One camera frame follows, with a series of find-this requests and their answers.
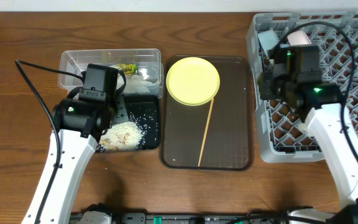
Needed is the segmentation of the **white tissue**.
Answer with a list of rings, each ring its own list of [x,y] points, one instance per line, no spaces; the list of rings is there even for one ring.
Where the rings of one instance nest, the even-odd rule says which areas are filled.
[[[146,94],[150,93],[149,88],[154,84],[147,80],[144,80],[142,76],[131,75],[126,77],[126,87],[124,89],[125,94]]]

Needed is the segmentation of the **green snack wrapper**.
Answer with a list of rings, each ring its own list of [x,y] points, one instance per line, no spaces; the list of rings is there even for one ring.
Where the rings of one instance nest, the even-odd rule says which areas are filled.
[[[135,63],[118,63],[110,65],[110,67],[125,75],[135,75],[137,73],[137,65]]]

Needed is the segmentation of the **light blue bowl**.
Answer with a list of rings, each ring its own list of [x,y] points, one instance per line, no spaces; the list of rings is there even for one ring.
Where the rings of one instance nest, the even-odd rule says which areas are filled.
[[[269,59],[274,58],[275,51],[279,46],[279,38],[273,30],[258,33],[260,46]]]

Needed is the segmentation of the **pink white bowl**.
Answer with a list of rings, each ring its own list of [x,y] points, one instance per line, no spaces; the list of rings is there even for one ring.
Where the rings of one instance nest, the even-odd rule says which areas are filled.
[[[303,30],[298,30],[296,32],[293,32],[287,36],[288,43],[291,46],[296,45],[311,45],[311,41],[307,34]]]

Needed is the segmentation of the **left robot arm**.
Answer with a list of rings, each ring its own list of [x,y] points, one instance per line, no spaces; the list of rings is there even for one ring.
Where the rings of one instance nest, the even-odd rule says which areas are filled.
[[[122,94],[82,90],[63,99],[48,118],[48,157],[24,223],[68,223],[85,168],[104,130],[126,107]]]

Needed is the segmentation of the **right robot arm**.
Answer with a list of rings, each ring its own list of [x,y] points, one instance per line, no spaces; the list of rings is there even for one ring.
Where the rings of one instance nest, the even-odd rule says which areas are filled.
[[[358,136],[344,95],[322,81],[316,62],[279,62],[256,78],[261,100],[282,100],[301,119],[324,155],[338,192],[341,210],[335,214],[304,208],[293,211],[293,222],[358,223]]]

